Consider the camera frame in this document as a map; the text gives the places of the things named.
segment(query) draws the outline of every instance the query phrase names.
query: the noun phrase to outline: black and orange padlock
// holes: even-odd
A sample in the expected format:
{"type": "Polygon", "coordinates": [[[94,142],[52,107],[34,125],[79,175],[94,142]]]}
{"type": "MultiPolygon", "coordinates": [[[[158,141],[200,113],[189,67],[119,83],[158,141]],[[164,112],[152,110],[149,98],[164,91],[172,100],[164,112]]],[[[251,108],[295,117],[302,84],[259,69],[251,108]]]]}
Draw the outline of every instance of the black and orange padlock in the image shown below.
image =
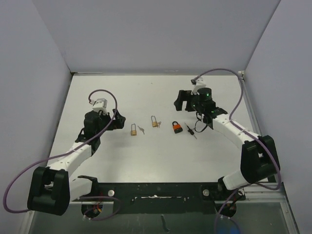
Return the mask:
{"type": "Polygon", "coordinates": [[[178,122],[176,122],[176,121],[172,122],[172,127],[173,127],[175,133],[180,133],[183,131],[183,128],[181,127],[181,125],[178,124],[178,122]]]}

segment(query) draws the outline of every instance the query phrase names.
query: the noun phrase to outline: table surface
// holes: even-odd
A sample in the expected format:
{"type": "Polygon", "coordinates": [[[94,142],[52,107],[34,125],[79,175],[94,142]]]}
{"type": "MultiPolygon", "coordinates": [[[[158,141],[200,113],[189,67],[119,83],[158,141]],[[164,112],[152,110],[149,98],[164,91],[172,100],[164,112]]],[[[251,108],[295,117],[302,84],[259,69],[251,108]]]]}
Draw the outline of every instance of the table surface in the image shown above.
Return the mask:
{"type": "MultiPolygon", "coordinates": [[[[185,126],[187,123],[194,127],[195,112],[177,112],[173,105],[180,89],[193,88],[192,78],[75,75],[50,156],[69,150],[83,127],[84,115],[92,110],[88,95],[95,89],[106,89],[116,96],[118,110],[126,117],[125,126],[105,132],[99,149],[71,178],[86,175],[97,177],[99,182],[215,182],[236,171],[240,166],[240,149],[210,128],[196,133],[196,140],[185,126]],[[161,121],[160,128],[152,127],[152,115],[161,121]],[[182,133],[173,132],[173,121],[181,124],[182,133]],[[144,128],[145,135],[137,129],[137,136],[130,136],[132,123],[144,128]]],[[[237,78],[206,76],[204,80],[212,89],[217,106],[230,112],[240,95],[237,78]]],[[[107,99],[107,110],[112,115],[115,103],[109,94],[100,92],[92,98],[107,99]]],[[[244,101],[234,119],[252,129],[244,101]]]]}

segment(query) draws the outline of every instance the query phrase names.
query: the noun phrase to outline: bolt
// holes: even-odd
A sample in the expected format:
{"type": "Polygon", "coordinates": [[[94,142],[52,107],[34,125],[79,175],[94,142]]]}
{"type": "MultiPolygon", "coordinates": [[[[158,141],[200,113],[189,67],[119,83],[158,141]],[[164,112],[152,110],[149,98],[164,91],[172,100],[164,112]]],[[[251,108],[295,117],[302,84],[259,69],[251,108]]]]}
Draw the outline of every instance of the bolt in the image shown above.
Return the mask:
{"type": "Polygon", "coordinates": [[[108,196],[114,196],[114,194],[115,194],[115,191],[114,191],[114,190],[108,191],[108,196]]]}
{"type": "Polygon", "coordinates": [[[203,194],[204,194],[204,196],[209,196],[209,190],[208,189],[204,189],[203,194]]]}

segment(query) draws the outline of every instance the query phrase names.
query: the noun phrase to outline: purple cable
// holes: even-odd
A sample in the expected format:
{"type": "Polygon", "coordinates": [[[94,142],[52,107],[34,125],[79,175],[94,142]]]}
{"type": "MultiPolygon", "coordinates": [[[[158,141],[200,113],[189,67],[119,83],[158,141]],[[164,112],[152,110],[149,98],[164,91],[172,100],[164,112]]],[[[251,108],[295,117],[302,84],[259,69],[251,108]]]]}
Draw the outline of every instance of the purple cable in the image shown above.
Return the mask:
{"type": "Polygon", "coordinates": [[[78,149],[80,149],[82,146],[88,144],[90,141],[92,141],[93,139],[97,138],[97,137],[100,137],[105,131],[106,129],[109,127],[109,125],[111,125],[111,123],[113,122],[114,118],[115,118],[115,115],[117,114],[117,99],[116,97],[109,91],[105,90],[105,89],[97,89],[97,90],[94,90],[89,96],[88,96],[88,99],[89,99],[89,102],[91,101],[91,95],[96,93],[96,92],[99,92],[99,91],[102,91],[102,92],[106,92],[108,94],[110,94],[114,101],[115,101],[115,111],[114,111],[114,114],[111,118],[111,120],[108,122],[108,124],[103,128],[102,131],[100,131],[98,134],[96,134],[94,137],[92,137],[91,139],[87,140],[85,143],[79,145],[78,147],[76,147],[75,149],[67,152],[67,153],[64,153],[64,154],[61,154],[61,155],[56,155],[56,156],[53,156],[53,157],[49,157],[49,158],[46,158],[46,159],[42,159],[42,160],[39,160],[37,162],[34,162],[33,164],[29,165],[28,167],[26,167],[24,170],[22,170],[20,173],[18,173],[18,175],[9,183],[9,185],[6,187],[5,189],[5,192],[4,192],[4,195],[3,195],[3,200],[2,200],[2,203],[3,203],[3,207],[4,209],[7,211],[7,212],[10,212],[10,213],[13,213],[13,214],[19,214],[19,213],[25,213],[25,212],[28,212],[30,211],[29,209],[26,209],[26,210],[19,210],[19,211],[15,211],[15,210],[11,210],[10,208],[8,208],[7,206],[7,197],[8,197],[8,193],[12,187],[12,185],[14,184],[14,182],[22,175],[24,174],[26,171],[28,171],[30,168],[42,163],[42,162],[47,162],[49,160],[52,160],[52,159],[55,159],[55,158],[59,158],[59,157],[64,157],[64,156],[68,156],[70,155],[71,153],[73,153],[74,151],[77,151],[78,149]]]}
{"type": "MultiPolygon", "coordinates": [[[[266,189],[269,189],[269,190],[278,190],[280,187],[281,187],[281,183],[282,183],[282,178],[281,178],[281,173],[280,173],[280,170],[278,168],[278,165],[276,163],[276,161],[274,160],[274,157],[273,155],[271,154],[271,152],[269,151],[269,149],[256,137],[254,137],[253,135],[251,135],[249,132],[245,131],[244,129],[242,129],[240,126],[238,126],[237,124],[235,124],[233,121],[232,121],[232,116],[234,114],[234,112],[237,110],[238,106],[240,105],[242,99],[243,99],[243,95],[244,95],[244,89],[243,89],[243,80],[241,78],[241,76],[236,73],[235,71],[231,70],[231,69],[225,69],[225,68],[215,68],[215,69],[211,69],[211,70],[208,70],[208,71],[205,71],[203,72],[202,74],[200,74],[199,76],[195,77],[193,79],[193,81],[196,81],[197,79],[199,79],[201,76],[209,73],[209,72],[212,72],[212,71],[228,71],[228,72],[231,72],[233,73],[234,75],[237,76],[238,78],[238,81],[239,81],[239,85],[240,85],[240,89],[241,89],[241,93],[240,93],[240,97],[239,97],[239,100],[238,100],[238,103],[236,104],[236,106],[234,107],[234,109],[231,111],[230,113],[230,116],[229,116],[229,119],[230,119],[230,122],[232,125],[234,125],[236,128],[238,128],[239,130],[243,131],[243,133],[245,133],[247,136],[251,137],[252,139],[254,139],[259,145],[261,145],[261,147],[265,150],[265,152],[268,154],[268,156],[270,157],[270,160],[272,161],[274,167],[275,167],[275,170],[276,170],[276,173],[277,173],[277,178],[278,178],[278,182],[277,182],[277,186],[275,188],[271,188],[269,186],[266,186],[266,185],[263,185],[261,183],[256,183],[257,185],[263,187],[263,188],[266,188],[266,189]]],[[[220,210],[218,211],[218,214],[216,215],[215,217],[215,220],[214,220],[214,232],[216,233],[216,225],[217,225],[217,221],[218,221],[218,218],[220,217],[220,213],[222,211],[222,209],[224,208],[224,206],[228,203],[228,201],[231,199],[232,196],[234,196],[234,194],[238,191],[238,189],[234,190],[234,192],[225,200],[225,202],[222,204],[220,210]]],[[[238,224],[233,220],[233,219],[230,219],[237,227],[238,227],[238,224]]]]}
{"type": "MultiPolygon", "coordinates": [[[[118,209],[111,213],[110,215],[108,216],[105,216],[103,218],[91,218],[92,221],[103,221],[103,220],[107,220],[111,217],[113,217],[114,215],[116,215],[120,210],[121,210],[121,200],[119,200],[118,198],[116,197],[113,197],[113,196],[86,196],[86,197],[80,197],[79,200],[81,199],[112,199],[112,200],[115,200],[115,201],[118,201],[119,202],[119,206],[118,206],[118,209]]],[[[85,213],[83,213],[83,215],[86,216],[86,214],[89,212],[89,211],[92,211],[92,209],[88,209],[85,213]]]]}

